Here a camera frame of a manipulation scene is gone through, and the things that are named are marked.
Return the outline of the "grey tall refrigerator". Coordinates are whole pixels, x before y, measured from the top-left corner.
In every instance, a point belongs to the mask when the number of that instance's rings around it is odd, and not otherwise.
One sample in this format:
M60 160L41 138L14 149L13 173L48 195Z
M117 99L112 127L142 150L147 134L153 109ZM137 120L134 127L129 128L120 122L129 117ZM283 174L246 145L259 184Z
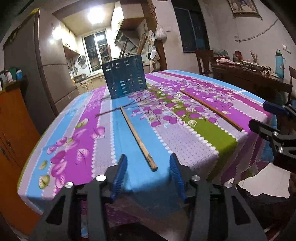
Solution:
M39 134L79 95L70 77L62 40L53 36L59 26L52 14L37 9L4 44L4 67L19 68L27 78L25 104Z

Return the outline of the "beige kitchen counter cabinets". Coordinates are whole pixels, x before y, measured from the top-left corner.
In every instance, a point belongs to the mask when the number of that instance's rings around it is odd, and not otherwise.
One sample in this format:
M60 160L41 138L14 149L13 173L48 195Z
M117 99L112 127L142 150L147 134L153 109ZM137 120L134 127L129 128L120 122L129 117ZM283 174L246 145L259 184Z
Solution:
M91 76L81 82L75 84L78 89L79 94L83 94L89 92L91 90L106 86L106 81L104 75L98 74Z

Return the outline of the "framed elephant picture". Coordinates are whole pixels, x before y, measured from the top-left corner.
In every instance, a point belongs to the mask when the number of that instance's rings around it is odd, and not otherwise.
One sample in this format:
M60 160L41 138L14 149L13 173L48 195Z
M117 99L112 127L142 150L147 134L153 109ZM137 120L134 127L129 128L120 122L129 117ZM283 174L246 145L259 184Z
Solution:
M260 14L253 0L227 0L230 5L232 15L239 17L260 18Z

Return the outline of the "wooden chopstick five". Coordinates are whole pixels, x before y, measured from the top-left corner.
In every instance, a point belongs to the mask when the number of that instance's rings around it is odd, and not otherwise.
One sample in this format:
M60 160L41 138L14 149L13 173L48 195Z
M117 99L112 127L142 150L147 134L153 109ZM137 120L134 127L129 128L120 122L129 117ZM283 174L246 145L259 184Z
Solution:
M147 41L147 34L143 33L140 36L140 42L139 42L139 46L138 46L138 49L137 49L137 55L140 55L142 53L142 50L144 48L144 45L145 45L146 41Z

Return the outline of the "dark living room window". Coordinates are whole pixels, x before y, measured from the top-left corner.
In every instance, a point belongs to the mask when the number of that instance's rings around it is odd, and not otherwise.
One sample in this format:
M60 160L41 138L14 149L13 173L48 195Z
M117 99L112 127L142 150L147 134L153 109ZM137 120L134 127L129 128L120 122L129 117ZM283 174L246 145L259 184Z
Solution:
M184 53L209 50L209 38L204 17L196 0L171 1L176 15Z

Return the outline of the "white medicine bottle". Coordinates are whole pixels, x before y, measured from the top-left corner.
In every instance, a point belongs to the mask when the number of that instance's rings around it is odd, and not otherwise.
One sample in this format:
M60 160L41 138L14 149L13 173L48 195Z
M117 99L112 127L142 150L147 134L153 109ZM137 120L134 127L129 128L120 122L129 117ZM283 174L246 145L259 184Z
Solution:
M8 83L13 82L12 74L9 71L6 73L6 79L7 79Z

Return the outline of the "wooden dining chair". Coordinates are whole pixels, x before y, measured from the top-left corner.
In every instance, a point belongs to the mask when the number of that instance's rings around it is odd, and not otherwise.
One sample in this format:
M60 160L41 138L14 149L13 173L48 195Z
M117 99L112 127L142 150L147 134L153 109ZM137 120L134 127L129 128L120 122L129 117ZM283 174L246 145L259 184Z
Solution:
M209 76L211 74L210 66L214 60L214 53L212 50L202 50L196 49L195 50L199 74Z

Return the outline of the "wooden chopstick four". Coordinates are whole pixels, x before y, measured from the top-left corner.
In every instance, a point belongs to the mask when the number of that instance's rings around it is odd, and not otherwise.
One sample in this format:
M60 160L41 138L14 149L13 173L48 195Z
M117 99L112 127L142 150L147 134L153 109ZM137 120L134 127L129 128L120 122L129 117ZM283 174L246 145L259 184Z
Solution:
M150 166L152 171L157 171L158 170L158 166L156 165L156 163L154 162L153 158L151 157L149 151L147 150L147 148L145 147L144 143L142 142L142 140L140 139L137 131L135 130L134 126L132 125L132 122L130 121L130 119L128 118L128 115L125 113L124 109L122 106L119 107L120 111L123 115L123 117L125 118L125 121L130 129L130 131L132 132L133 137L135 138L142 154L144 155L148 165Z

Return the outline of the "dark wooden dining table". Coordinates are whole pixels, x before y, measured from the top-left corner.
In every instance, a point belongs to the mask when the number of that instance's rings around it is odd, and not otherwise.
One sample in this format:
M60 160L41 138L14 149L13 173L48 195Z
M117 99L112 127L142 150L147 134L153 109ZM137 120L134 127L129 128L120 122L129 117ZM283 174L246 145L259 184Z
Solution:
M215 79L240 87L270 102L275 102L278 93L291 93L292 85L281 82L240 66L212 64Z

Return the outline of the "pink cloth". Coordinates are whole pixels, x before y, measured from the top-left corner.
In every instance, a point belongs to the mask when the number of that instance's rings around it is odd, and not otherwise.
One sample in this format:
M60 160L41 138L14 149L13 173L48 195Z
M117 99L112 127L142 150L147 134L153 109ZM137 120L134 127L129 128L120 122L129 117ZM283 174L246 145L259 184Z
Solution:
M235 62L226 59L226 58L220 58L220 59L216 59L216 63L217 64L226 64L226 65L235 65Z

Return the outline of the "dark wooden chopstick eight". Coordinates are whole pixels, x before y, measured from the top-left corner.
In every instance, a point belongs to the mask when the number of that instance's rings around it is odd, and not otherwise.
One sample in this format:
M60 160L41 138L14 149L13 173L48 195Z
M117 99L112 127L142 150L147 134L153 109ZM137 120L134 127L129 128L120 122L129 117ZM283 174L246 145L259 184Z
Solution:
M238 131L242 132L243 128L241 128L240 125L236 124L234 121L232 121L231 119L229 119L225 114L223 114L221 111L213 108L212 106L210 106L209 104L207 104L206 102L198 99L197 97L185 92L184 90L180 90L180 92L182 92L183 94L185 94L186 96L189 96L190 98L194 99L195 101L199 102L200 104L202 104L203 106L205 106L206 108L210 109L212 112L214 112L215 114L217 114L218 116L220 116L222 119L224 119L225 121L227 121L229 124L231 124L234 128L236 128Z

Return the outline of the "blue thermos flask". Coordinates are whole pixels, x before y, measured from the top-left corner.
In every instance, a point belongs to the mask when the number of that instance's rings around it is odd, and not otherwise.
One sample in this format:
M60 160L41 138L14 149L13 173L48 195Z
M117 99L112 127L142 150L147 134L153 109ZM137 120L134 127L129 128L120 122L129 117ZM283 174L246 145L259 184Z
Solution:
M285 75L285 58L282 56L280 49L275 53L275 73L283 80Z

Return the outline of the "orange wooden cabinet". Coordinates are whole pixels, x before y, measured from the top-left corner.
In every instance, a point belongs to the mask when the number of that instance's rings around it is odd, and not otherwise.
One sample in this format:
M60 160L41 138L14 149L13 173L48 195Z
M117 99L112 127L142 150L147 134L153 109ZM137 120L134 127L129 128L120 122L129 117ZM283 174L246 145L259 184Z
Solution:
M27 158L40 138L25 106L25 80L1 91L1 214L12 227L29 235L40 216L17 193Z

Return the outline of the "white hanging plastic bag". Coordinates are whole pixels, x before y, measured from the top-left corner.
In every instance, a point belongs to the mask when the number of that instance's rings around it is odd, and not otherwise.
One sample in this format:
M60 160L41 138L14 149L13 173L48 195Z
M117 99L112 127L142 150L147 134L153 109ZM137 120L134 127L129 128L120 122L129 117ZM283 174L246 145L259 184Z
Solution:
M163 27L159 24L156 26L154 37L156 40L164 40L167 38L166 32L164 31Z

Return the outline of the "kitchen window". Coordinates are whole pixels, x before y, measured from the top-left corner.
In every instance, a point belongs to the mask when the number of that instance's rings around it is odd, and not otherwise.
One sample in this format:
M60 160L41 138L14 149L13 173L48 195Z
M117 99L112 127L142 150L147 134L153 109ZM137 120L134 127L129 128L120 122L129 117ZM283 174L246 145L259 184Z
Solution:
M106 32L101 31L83 37L85 50L90 64L90 71L92 74L102 72L102 64L111 60L108 51L108 42Z

